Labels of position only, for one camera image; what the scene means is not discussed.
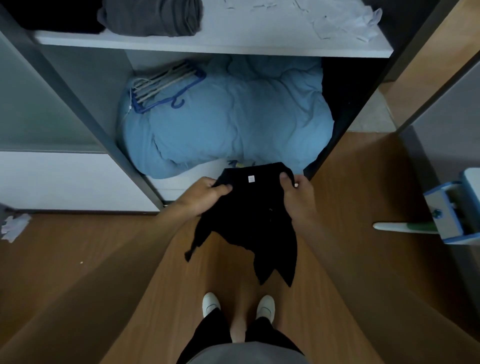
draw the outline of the person's left arm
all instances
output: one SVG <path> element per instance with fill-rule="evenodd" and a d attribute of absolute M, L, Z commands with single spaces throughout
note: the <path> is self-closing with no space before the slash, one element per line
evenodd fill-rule
<path fill-rule="evenodd" d="M 98 363 L 133 315 L 177 230 L 231 191 L 214 183 L 199 179 L 148 228 L 28 322 L 0 350 L 0 363 Z"/>

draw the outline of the person's left hand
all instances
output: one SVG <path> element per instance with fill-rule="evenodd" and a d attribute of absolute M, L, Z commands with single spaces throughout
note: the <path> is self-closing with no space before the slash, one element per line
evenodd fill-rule
<path fill-rule="evenodd" d="M 186 190 L 173 205 L 186 209 L 189 217 L 193 218 L 204 213 L 211 208 L 221 196 L 224 196 L 232 190 L 232 186 L 221 184 L 212 187 L 216 180 L 213 178 L 202 177 Z"/>

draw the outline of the closet shelf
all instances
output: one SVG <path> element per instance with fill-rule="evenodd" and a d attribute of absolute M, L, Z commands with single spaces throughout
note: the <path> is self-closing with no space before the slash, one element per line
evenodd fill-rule
<path fill-rule="evenodd" d="M 320 39 L 312 26 L 291 7 L 274 11 L 228 10 L 218 0 L 204 0 L 202 29 L 194 36 L 119 36 L 108 30 L 100 34 L 36 31 L 40 44 L 143 49 L 175 52 L 266 54 L 320 57 L 388 58 L 393 52 L 385 36 L 366 43 L 342 35 Z"/>

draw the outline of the blue bedding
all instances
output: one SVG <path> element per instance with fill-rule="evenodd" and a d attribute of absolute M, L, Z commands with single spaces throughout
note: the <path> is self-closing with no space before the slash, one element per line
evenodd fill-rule
<path fill-rule="evenodd" d="M 168 178 L 218 158 L 283 162 L 303 173 L 330 140 L 320 58 L 215 55 L 199 67 L 207 77 L 179 98 L 179 109 L 164 104 L 137 114 L 128 112 L 130 93 L 122 97 L 119 143 L 141 173 Z"/>

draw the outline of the person's right arm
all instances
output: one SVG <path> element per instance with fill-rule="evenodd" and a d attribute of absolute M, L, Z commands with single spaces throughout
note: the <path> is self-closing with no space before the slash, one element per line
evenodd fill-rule
<path fill-rule="evenodd" d="M 353 255 L 346 242 L 335 240 L 320 223 L 308 179 L 296 175 L 295 182 L 297 188 L 280 175 L 293 227 L 385 363 L 480 363 L 480 343 L 379 267 L 368 252 Z"/>

